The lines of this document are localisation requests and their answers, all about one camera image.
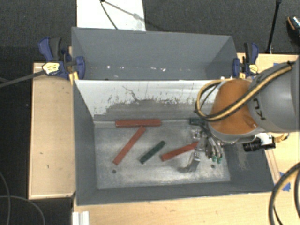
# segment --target gray panel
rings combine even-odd
[[[232,75],[230,36],[72,28],[84,79],[217,79]]]
[[[96,190],[94,124],[76,84],[73,88],[76,198],[81,203]]]
[[[236,58],[233,38],[229,37],[222,49],[215,56],[209,66],[206,67],[207,79],[216,79],[218,75],[230,77],[233,75],[233,59]]]

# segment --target blue clamp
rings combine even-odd
[[[233,60],[233,76],[239,77],[240,73],[243,73],[245,77],[257,75],[258,68],[255,64],[258,58],[259,49],[255,43],[244,43],[245,54],[243,57],[243,63],[240,63],[238,58]]]
[[[84,58],[82,56],[78,56],[75,61],[72,61],[72,57],[68,53],[67,49],[60,50],[60,41],[60,37],[45,37],[38,43],[39,52],[45,57],[47,63],[59,63],[57,72],[46,74],[55,75],[68,80],[70,72],[67,70],[67,67],[72,67],[73,72],[78,72],[79,79],[83,79],[85,74]]]

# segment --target black connector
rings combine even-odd
[[[270,144],[262,145],[261,139],[256,138],[253,142],[244,143],[243,147],[244,147],[245,152],[250,152],[250,151],[256,151],[259,149],[265,149],[265,150],[273,149],[273,148],[276,148],[276,144],[273,142]]]

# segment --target metal stand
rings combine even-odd
[[[268,48],[266,50],[266,53],[272,53],[271,52],[271,50],[272,50],[271,49],[271,44],[272,44],[272,39],[273,39],[277,14],[278,14],[278,10],[279,10],[279,5],[281,4],[281,2],[282,2],[281,0],[276,0],[276,8],[275,8],[274,16],[273,16],[272,28],[271,28],[271,33],[270,33],[269,43],[268,43]]]

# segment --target yellow cable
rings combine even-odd
[[[235,104],[233,107],[231,107],[230,109],[224,111],[223,113],[219,114],[219,115],[216,115],[214,117],[210,117],[210,118],[207,118],[207,115],[205,115],[201,110],[200,110],[200,106],[199,106],[199,103],[200,103],[200,98],[201,98],[201,94],[202,94],[202,91],[208,87],[209,85],[212,85],[212,84],[215,84],[215,83],[219,83],[219,82],[222,82],[222,81],[227,81],[229,79],[223,79],[223,80],[215,80],[215,81],[212,81],[208,84],[206,84],[204,87],[202,87],[198,93],[198,96],[197,96],[197,101],[196,101],[196,108],[197,108],[197,111],[199,112],[199,114],[205,118],[207,118],[208,121],[215,121],[215,120],[218,120],[218,119],[222,119],[224,118],[225,116],[227,116],[229,113],[231,113],[233,110],[239,108],[240,106],[243,105],[244,102],[246,102],[247,100],[249,100],[259,89],[261,89],[263,86],[265,86],[270,80],[290,71],[292,69],[291,66],[288,66],[288,67],[285,67],[285,68],[282,68],[280,69],[279,71],[271,74],[269,77],[267,77],[266,79],[264,79],[260,84],[258,84],[249,94],[247,94],[240,102],[238,102],[237,104]]]
[[[280,143],[283,140],[287,139],[287,137],[289,136],[289,133],[283,133],[281,136],[279,137],[274,137],[274,142],[275,143]]]

